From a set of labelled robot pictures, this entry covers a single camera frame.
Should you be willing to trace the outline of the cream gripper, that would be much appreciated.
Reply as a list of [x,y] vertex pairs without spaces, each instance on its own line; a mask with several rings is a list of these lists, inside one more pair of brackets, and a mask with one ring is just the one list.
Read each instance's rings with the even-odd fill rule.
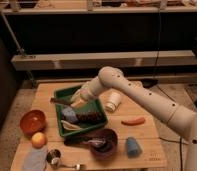
[[92,95],[87,89],[79,89],[71,97],[71,106],[73,108],[79,108],[87,104],[92,99]]

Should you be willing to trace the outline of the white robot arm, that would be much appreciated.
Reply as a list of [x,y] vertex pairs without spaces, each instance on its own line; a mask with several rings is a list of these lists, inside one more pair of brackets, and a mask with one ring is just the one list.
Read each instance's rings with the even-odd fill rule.
[[72,107],[84,106],[109,89],[125,94],[187,140],[189,144],[184,171],[197,171],[197,112],[135,85],[124,77],[120,69],[110,66],[101,68],[96,77],[84,83],[74,93],[71,98]]

